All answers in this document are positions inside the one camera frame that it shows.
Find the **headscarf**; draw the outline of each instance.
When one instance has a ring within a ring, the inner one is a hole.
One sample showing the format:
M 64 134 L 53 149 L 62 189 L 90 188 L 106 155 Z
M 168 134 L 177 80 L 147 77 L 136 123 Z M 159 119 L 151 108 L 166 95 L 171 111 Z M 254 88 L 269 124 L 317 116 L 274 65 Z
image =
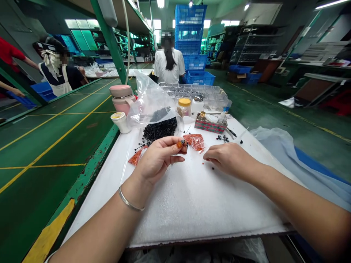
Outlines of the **headscarf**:
M 43 50 L 41 52 L 41 55 L 43 57 L 44 64 L 47 66 L 49 72 L 56 80 L 58 80 L 57 77 L 61 77 L 59 71 L 59 68 L 61 67 L 61 60 L 59 59 L 59 56 L 55 52 L 52 52 L 48 49 Z

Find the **patterned tin box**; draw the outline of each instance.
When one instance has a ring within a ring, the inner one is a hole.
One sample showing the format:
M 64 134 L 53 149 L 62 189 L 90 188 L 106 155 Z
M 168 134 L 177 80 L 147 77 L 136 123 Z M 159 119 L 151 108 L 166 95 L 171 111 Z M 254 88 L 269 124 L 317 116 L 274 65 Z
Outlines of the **patterned tin box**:
M 218 134 L 223 134 L 224 130 L 226 129 L 226 125 L 221 125 L 218 123 L 213 123 L 209 122 L 207 120 L 200 120 L 199 119 L 200 114 L 197 115 L 196 121 L 195 121 L 195 128 L 201 129 L 201 130 L 207 130 L 209 132 L 214 132 Z

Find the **white apron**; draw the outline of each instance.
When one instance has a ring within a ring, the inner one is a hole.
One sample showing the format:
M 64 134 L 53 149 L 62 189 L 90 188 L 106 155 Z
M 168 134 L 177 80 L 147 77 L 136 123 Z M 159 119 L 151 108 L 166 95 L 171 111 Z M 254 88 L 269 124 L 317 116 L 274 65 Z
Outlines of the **white apron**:
M 39 64 L 39 69 L 40 69 L 40 72 L 43 74 L 43 76 L 46 78 L 46 76 L 45 76 L 45 74 L 44 74 L 44 72 L 43 72 L 43 70 L 42 70 L 42 68 L 41 68 L 41 65 L 42 65 L 42 64 L 43 64 L 43 63 L 40 63 L 40 64 Z M 67 77 L 67 72 L 66 72 L 66 66 L 62 66 L 62 75 L 63 75 L 63 78 L 64 78 L 64 80 L 65 80 L 65 83 L 55 86 L 55 85 L 52 85 L 52 84 L 49 82 L 49 84 L 50 84 L 50 86 L 51 86 L 51 88 L 52 88 L 52 91 L 53 91 L 54 95 L 57 96 L 57 97 L 59 97 L 59 96 L 61 96 L 61 95 L 63 95 L 63 94 L 66 94 L 66 93 L 68 93 L 68 92 L 70 92 L 70 91 L 72 91 L 71 85 L 70 85 L 69 82 L 68 82 L 68 77 Z

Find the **yellow stripe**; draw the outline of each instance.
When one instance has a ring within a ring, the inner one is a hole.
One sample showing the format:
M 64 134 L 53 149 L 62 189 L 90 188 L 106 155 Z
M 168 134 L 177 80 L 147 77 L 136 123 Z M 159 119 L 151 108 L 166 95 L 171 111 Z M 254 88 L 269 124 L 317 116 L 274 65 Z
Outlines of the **yellow stripe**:
M 43 157 L 45 154 L 47 154 L 52 148 L 54 148 L 60 141 L 62 141 L 71 131 L 73 131 L 75 128 L 78 127 L 79 124 L 81 124 L 86 118 L 88 118 L 93 111 L 95 111 L 97 108 L 99 108 L 101 105 L 103 105 L 109 98 L 111 97 L 108 96 L 103 102 L 101 102 L 95 109 L 93 109 L 88 115 L 86 115 L 83 119 L 81 119 L 75 126 L 73 126 L 69 131 L 67 131 L 64 135 L 62 135 L 61 138 L 59 138 L 56 142 L 54 142 L 49 148 L 47 148 L 42 154 L 40 154 L 34 161 L 32 161 L 29 165 L 27 165 L 22 171 L 20 171 L 15 177 L 13 177 L 7 184 L 5 184 L 1 189 L 0 189 L 0 194 L 5 191 L 6 188 L 8 188 L 11 184 L 13 184 L 14 181 L 16 181 L 22 174 L 24 174 L 30 167 L 32 167 L 37 161 L 40 160 L 41 157 Z
M 89 94 L 110 94 L 109 92 L 101 92 L 101 93 L 72 93 L 72 95 L 89 95 Z
M 30 168 L 46 168 L 46 167 L 69 167 L 69 166 L 86 166 L 87 164 L 50 164 L 50 165 L 34 165 Z M 17 166 L 17 167 L 0 167 L 0 170 L 7 169 L 24 169 L 26 166 Z
M 74 202 L 75 200 L 71 199 L 55 220 L 42 230 L 22 263 L 43 263 L 45 261 L 50 249 L 73 211 Z
M 297 118 L 299 118 L 299 119 L 301 119 L 301 120 L 303 120 L 303 121 L 305 121 L 305 122 L 307 122 L 307 123 L 309 123 L 309 124 L 311 124 L 311 125 L 313 125 L 313 126 L 319 128 L 319 129 L 321 129 L 321 130 L 323 130 L 323 131 L 325 131 L 325 132 L 327 132 L 327 133 L 330 133 L 330 134 L 332 134 L 332 135 L 334 135 L 334 136 L 336 136 L 336 137 L 338 137 L 338 138 L 340 138 L 340 139 L 342 139 L 342 140 L 344 140 L 344 141 L 346 141 L 346 142 L 351 142 L 350 139 L 347 139 L 347 138 L 345 138 L 345 137 L 343 137 L 343 136 L 341 136 L 341 135 L 339 135 L 339 134 L 337 134 L 337 133 L 335 133 L 335 132 L 333 132 L 333 131 L 331 131 L 331 130 L 328 130 L 327 128 L 318 126 L 318 125 L 315 124 L 314 122 L 309 121 L 308 119 L 305 119 L 304 117 L 301 117 L 300 115 L 297 115 L 296 113 L 293 113 L 293 112 L 291 112 L 291 111 L 289 111 L 289 110 L 287 110 L 287 109 L 285 109 L 285 108 L 282 108 L 282 107 L 280 107 L 279 105 L 276 105 L 276 104 L 274 104 L 274 103 L 271 103 L 271 102 L 269 102 L 269 101 L 266 101 L 265 99 L 262 99 L 262 98 L 256 96 L 255 94 L 252 94 L 251 92 L 249 92 L 249 91 L 246 90 L 246 89 L 240 88 L 240 87 L 238 87 L 238 86 L 236 86 L 236 85 L 234 85 L 234 84 L 232 84 L 232 83 L 230 83 L 230 82 L 229 82 L 229 84 L 231 84 L 231 85 L 233 85 L 234 87 L 237 87 L 237 88 L 241 89 L 242 91 L 245 91 L 245 92 L 247 92 L 248 94 L 251 94 L 252 96 L 255 96 L 256 98 L 259 98 L 260 100 L 263 100 L 264 102 L 267 102 L 267 103 L 269 103 L 270 105 L 273 105 L 274 107 L 277 107 L 277 108 L 279 108 L 279 109 L 281 109 L 281 110 L 283 110 L 283 111 L 285 111 L 285 112 L 291 114 L 292 116 L 295 116 L 295 117 L 297 117 Z
M 95 113 L 115 113 L 116 111 L 99 111 Z M 89 114 L 89 113 L 62 113 L 60 115 L 74 115 L 74 114 Z M 50 115 L 56 115 L 56 114 L 30 114 L 28 116 L 50 116 Z
M 111 82 L 107 83 L 105 86 L 103 86 L 102 88 L 106 87 L 108 84 L 112 83 L 114 80 L 112 80 Z M 12 142 L 6 144 L 5 146 L 0 148 L 0 151 L 2 151 L 3 149 L 5 149 L 6 147 L 9 147 L 11 144 L 17 142 L 18 140 L 22 139 L 24 136 L 30 134 L 31 132 L 35 131 L 36 129 L 38 129 L 39 127 L 43 126 L 45 123 L 51 121 L 52 119 L 56 118 L 57 116 L 59 116 L 60 114 L 64 113 L 65 111 L 69 110 L 70 108 L 72 108 L 73 106 L 77 105 L 79 102 L 85 100 L 87 97 L 91 96 L 92 94 L 82 98 L 80 101 L 74 103 L 73 105 L 69 106 L 68 108 L 66 108 L 65 110 L 61 111 L 60 113 L 56 114 L 55 116 L 51 117 L 50 119 L 44 121 L 43 123 L 39 124 L 37 127 L 31 129 L 30 131 L 26 132 L 25 134 L 21 135 L 20 137 L 18 137 L 17 139 L 13 140 Z
M 18 103 L 18 104 L 15 104 L 15 105 L 11 106 L 11 107 L 5 108 L 5 109 L 1 110 L 0 112 L 8 110 L 8 109 L 11 109 L 11 108 L 16 107 L 18 105 L 21 105 L 21 103 Z

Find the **green workbench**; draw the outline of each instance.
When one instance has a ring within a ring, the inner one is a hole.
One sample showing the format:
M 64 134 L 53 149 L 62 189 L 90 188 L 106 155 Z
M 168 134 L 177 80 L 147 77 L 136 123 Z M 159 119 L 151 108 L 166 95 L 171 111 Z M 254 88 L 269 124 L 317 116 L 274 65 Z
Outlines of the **green workbench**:
M 118 136 L 118 84 L 99 79 L 0 127 L 0 262 L 43 262 L 69 225 Z
M 316 66 L 315 63 L 307 63 L 308 61 L 285 61 L 282 67 L 286 68 L 287 74 L 275 73 L 268 84 L 276 87 L 285 87 L 287 83 L 296 84 L 305 73 L 351 78 L 351 69 Z

